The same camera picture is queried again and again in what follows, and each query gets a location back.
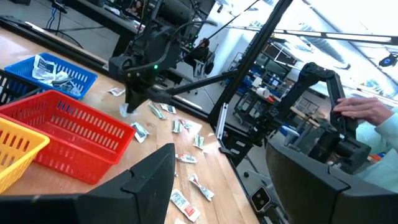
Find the hand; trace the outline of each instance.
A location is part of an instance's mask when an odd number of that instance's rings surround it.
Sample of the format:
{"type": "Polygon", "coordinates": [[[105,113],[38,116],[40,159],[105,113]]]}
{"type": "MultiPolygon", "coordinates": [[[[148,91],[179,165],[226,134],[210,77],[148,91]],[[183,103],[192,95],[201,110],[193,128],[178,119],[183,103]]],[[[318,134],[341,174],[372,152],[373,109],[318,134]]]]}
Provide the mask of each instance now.
{"type": "Polygon", "coordinates": [[[343,116],[364,119],[375,126],[379,126],[394,114],[377,98],[342,98],[337,102],[339,104],[333,109],[334,112],[339,112],[343,116]]]}

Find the plastic basket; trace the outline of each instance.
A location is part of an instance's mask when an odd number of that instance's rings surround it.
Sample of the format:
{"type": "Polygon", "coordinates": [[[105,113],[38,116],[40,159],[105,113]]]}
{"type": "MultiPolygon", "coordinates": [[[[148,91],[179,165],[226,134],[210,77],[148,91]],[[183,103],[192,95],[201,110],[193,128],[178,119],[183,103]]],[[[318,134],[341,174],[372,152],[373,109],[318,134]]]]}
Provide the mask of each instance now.
{"type": "Polygon", "coordinates": [[[80,90],[81,95],[80,96],[73,95],[67,91],[63,91],[53,86],[44,84],[38,81],[37,79],[33,78],[32,71],[33,71],[33,63],[35,61],[35,57],[31,57],[21,62],[15,63],[14,65],[7,66],[5,68],[5,71],[11,72],[14,75],[25,78],[31,81],[32,83],[35,83],[36,85],[42,87],[44,90],[57,90],[76,100],[80,100],[86,95],[87,91],[94,84],[95,80],[98,77],[96,74],[92,72],[82,69],[70,62],[64,61],[48,53],[41,53],[40,56],[46,61],[54,62],[57,65],[57,73],[60,71],[64,71],[68,73],[71,77],[73,77],[72,82],[76,84],[76,87],[80,90]]]}
{"type": "Polygon", "coordinates": [[[36,162],[96,184],[120,161],[134,128],[54,90],[0,107],[0,116],[51,139],[36,162]]]}
{"type": "Polygon", "coordinates": [[[38,93],[41,88],[0,69],[0,106],[38,93]]]}
{"type": "Polygon", "coordinates": [[[17,181],[50,139],[0,118],[0,193],[17,181]]]}

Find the red basket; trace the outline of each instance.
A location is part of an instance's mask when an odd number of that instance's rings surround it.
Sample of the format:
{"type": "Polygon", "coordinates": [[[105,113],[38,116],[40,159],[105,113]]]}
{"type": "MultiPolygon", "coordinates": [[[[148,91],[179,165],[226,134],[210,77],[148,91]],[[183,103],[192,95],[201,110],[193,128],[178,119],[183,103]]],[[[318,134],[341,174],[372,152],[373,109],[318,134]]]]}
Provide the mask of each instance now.
{"type": "Polygon", "coordinates": [[[0,114],[50,138],[36,162],[89,184],[120,161],[136,132],[55,90],[4,105],[0,114]]]}

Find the blue basket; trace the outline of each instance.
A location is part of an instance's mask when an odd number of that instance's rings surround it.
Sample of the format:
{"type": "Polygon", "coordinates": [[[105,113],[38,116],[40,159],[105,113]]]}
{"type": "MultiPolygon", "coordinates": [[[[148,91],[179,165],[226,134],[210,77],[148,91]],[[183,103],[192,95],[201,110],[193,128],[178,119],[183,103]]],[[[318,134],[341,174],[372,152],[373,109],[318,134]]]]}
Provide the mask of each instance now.
{"type": "Polygon", "coordinates": [[[32,71],[33,71],[33,62],[35,61],[35,57],[31,57],[21,62],[15,63],[14,65],[7,66],[5,68],[5,71],[17,75],[26,80],[29,80],[32,83],[35,83],[36,85],[42,87],[44,90],[57,90],[76,100],[80,100],[86,95],[87,91],[90,89],[90,87],[93,85],[93,83],[98,77],[96,74],[92,72],[82,69],[70,62],[64,61],[48,53],[41,53],[40,56],[46,61],[54,62],[57,65],[57,73],[60,71],[68,73],[73,78],[72,82],[76,84],[76,87],[80,90],[81,93],[80,96],[76,96],[67,91],[63,91],[53,86],[44,84],[38,81],[37,79],[33,78],[32,71]]]}

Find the yellow basket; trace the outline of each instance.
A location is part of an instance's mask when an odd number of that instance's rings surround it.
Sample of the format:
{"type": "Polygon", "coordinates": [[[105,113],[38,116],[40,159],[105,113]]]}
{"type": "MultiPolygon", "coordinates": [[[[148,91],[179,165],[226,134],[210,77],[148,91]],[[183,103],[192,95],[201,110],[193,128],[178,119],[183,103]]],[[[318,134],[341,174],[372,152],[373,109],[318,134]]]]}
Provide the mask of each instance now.
{"type": "Polygon", "coordinates": [[[17,181],[50,139],[0,118],[0,194],[17,181]]]}

